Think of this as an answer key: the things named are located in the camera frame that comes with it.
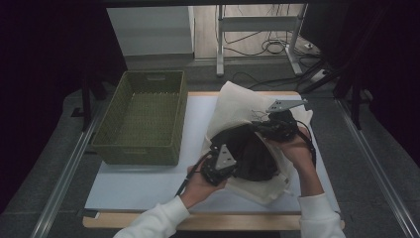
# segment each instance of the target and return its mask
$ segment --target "table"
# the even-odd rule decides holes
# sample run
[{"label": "table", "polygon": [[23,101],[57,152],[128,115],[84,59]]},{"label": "table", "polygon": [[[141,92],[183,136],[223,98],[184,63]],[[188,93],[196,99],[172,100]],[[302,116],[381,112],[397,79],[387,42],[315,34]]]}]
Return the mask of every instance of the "table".
[{"label": "table", "polygon": [[[339,0],[340,2],[353,2],[351,0]],[[103,7],[148,7],[148,6],[179,6],[179,5],[218,5],[218,4],[264,4],[264,3],[325,3],[325,2],[331,2],[327,0],[307,0],[307,1],[299,1],[299,0],[289,0],[289,1],[255,1],[255,0],[233,0],[233,1],[220,1],[220,0],[204,0],[204,1],[192,1],[192,0],[104,0],[104,1],[98,1],[98,0],[63,0],[58,5],[68,5],[68,4],[75,4],[75,5],[81,5],[81,6],[87,6],[94,4],[95,6],[103,6]],[[375,14],[375,16],[372,17],[371,22],[369,22],[368,29],[372,32],[375,28],[375,26],[378,24],[378,22],[381,19],[382,13],[386,9],[381,8],[378,10],[378,13]],[[361,44],[357,45],[357,50],[354,54],[354,57],[352,58],[349,69],[351,72],[357,71],[358,73],[361,72],[360,68],[362,67],[363,63],[360,62],[360,59],[363,58],[363,49],[366,47],[367,41],[369,39],[370,33],[368,33],[366,36],[364,36],[364,40]],[[345,94],[348,92],[349,88],[352,86],[354,80],[354,73],[351,73],[351,75],[347,75],[345,79],[341,79],[339,81],[340,85],[336,87],[335,95],[337,97],[344,97]],[[354,113],[353,113],[353,119],[354,121],[357,120],[357,110],[358,107],[354,106]],[[90,123],[89,127],[87,128],[87,131],[83,133],[82,139],[87,141],[88,137],[91,135],[90,127],[94,127],[94,124],[96,123],[93,119]],[[80,143],[80,148],[75,148],[75,151],[83,151],[83,145],[84,142]],[[79,155],[71,155],[71,158],[68,162],[69,167],[64,168],[61,178],[58,180],[57,186],[55,187],[54,191],[52,192],[52,195],[50,196],[50,199],[46,205],[46,208],[44,209],[35,229],[32,237],[44,237],[42,235],[48,234],[51,225],[53,223],[54,217],[57,213],[57,210],[59,206],[61,205],[63,195],[65,194],[68,185],[72,179],[72,175],[74,173],[75,168],[77,168],[77,163],[79,160]]]},{"label": "table", "polygon": [[[283,100],[301,98],[296,92],[263,94]],[[141,211],[154,207],[157,202],[171,200],[185,177],[186,168],[195,164],[199,157],[216,101],[216,92],[189,93],[178,166],[151,168],[108,166],[103,163],[85,205],[90,213],[97,212],[94,212],[94,217],[85,216],[83,225],[88,228],[126,227]],[[321,183],[333,208],[340,213],[322,157],[317,153],[317,172]],[[300,207],[297,202],[300,188],[295,170],[288,190],[267,205],[249,201],[226,189],[215,192],[206,201],[191,208],[192,215],[177,229],[297,230],[300,228]]]},{"label": "table", "polygon": [[[307,4],[303,4],[297,16],[225,17],[222,10],[223,5],[219,5],[218,36],[222,36],[225,32],[292,31],[290,44],[285,44],[284,50],[293,68],[294,74],[302,75],[302,68],[300,68],[294,48],[303,22],[306,7]],[[219,37],[217,40],[216,73],[218,76],[223,76],[223,38]]]}]

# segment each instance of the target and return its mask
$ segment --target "person's right hand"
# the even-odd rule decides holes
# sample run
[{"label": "person's right hand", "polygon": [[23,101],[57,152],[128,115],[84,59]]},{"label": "person's right hand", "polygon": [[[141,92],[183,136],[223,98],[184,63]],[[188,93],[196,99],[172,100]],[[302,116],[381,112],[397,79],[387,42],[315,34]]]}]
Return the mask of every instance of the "person's right hand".
[{"label": "person's right hand", "polygon": [[[224,188],[226,185],[226,180],[222,181],[217,186],[207,182],[204,176],[199,172],[203,163],[204,161],[197,168],[197,171],[194,172],[194,175],[185,187],[185,191],[179,196],[187,209],[205,200],[211,193]],[[192,169],[193,166],[188,167],[187,173],[190,173]]]},{"label": "person's right hand", "polygon": [[[309,138],[309,132],[306,128],[298,127],[299,130]],[[278,146],[284,153],[284,155],[293,163],[293,165],[299,166],[301,164],[312,163],[312,155],[309,151],[305,141],[299,136],[295,136],[290,142],[276,142],[273,140],[267,140],[272,145]]]}]

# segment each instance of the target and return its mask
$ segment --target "wall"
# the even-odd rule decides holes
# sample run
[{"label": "wall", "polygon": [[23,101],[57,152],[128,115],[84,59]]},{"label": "wall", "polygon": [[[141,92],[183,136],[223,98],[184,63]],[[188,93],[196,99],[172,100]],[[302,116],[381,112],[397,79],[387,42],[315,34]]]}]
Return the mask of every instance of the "wall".
[{"label": "wall", "polygon": [[125,57],[193,53],[192,7],[109,8],[107,11]]}]

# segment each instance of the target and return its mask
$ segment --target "wooden table edge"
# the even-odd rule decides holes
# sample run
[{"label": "wooden table edge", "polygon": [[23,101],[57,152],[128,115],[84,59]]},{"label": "wooden table edge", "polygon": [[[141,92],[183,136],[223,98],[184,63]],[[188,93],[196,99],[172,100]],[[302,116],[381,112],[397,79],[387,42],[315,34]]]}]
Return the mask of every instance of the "wooden table edge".
[{"label": "wooden table edge", "polygon": [[[141,212],[98,212],[95,218],[83,217],[86,228],[124,228]],[[300,230],[300,213],[192,213],[177,230],[188,231],[273,231]]]},{"label": "wooden table edge", "polygon": [[[299,95],[296,91],[256,91],[261,95]],[[188,96],[217,96],[219,91],[189,91]]]}]

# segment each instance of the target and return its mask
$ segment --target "white fabric bag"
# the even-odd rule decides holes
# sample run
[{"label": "white fabric bag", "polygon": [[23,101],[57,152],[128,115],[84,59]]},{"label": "white fabric bag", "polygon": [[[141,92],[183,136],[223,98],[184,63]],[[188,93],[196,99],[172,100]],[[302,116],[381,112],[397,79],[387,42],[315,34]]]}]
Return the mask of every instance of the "white fabric bag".
[{"label": "white fabric bag", "polygon": [[[252,121],[267,120],[265,110],[274,101],[274,98],[257,94],[230,81],[226,82],[220,90],[215,111],[204,138],[202,155],[210,150],[210,140],[218,133],[229,128],[251,124]],[[306,111],[303,106],[292,108],[290,111],[296,120],[305,125],[308,125],[312,118],[312,111]],[[287,190],[292,163],[278,147],[266,145],[276,160],[279,168],[278,176],[267,181],[229,178],[226,189],[260,204],[268,204],[276,200]]]}]

